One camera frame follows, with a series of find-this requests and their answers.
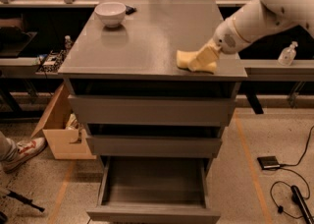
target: cabinet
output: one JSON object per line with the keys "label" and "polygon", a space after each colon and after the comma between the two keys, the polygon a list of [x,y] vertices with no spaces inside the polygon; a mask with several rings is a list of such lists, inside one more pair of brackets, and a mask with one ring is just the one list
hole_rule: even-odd
{"label": "cabinet", "polygon": [[176,65],[220,22],[211,0],[120,0],[135,6],[118,28],[92,15],[59,70],[104,177],[92,220],[216,223],[206,175],[246,72],[222,56],[215,75]]}

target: bowl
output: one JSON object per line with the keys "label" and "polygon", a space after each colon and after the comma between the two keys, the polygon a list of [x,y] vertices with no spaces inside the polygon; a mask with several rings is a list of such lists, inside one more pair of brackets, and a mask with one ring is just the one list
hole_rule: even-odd
{"label": "bowl", "polygon": [[94,11],[106,27],[115,28],[125,18],[126,5],[120,2],[103,2],[98,4]]}

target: white bottle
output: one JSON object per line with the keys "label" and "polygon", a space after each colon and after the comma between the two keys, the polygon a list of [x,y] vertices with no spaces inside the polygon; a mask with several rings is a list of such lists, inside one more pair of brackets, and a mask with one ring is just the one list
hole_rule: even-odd
{"label": "white bottle", "polygon": [[67,55],[69,54],[70,49],[72,48],[73,42],[71,40],[71,37],[69,35],[65,36],[65,48],[67,51]]}
{"label": "white bottle", "polygon": [[280,64],[286,65],[286,66],[291,65],[296,55],[296,52],[294,49],[295,47],[297,47],[297,42],[293,41],[289,47],[286,47],[283,49],[281,55],[278,58],[278,61]]}

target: person's foot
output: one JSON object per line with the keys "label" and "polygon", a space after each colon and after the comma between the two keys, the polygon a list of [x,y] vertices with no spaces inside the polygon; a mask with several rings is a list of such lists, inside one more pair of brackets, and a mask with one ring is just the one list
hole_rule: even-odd
{"label": "person's foot", "polygon": [[17,143],[19,152],[15,159],[11,161],[3,161],[2,168],[5,173],[12,173],[22,164],[39,154],[46,147],[46,139],[38,138],[27,143],[20,141]]}

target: power adapter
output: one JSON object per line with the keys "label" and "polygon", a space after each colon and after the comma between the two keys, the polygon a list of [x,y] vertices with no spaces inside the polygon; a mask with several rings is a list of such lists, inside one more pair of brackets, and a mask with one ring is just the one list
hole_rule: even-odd
{"label": "power adapter", "polygon": [[265,156],[257,158],[263,170],[276,170],[281,168],[276,156]]}

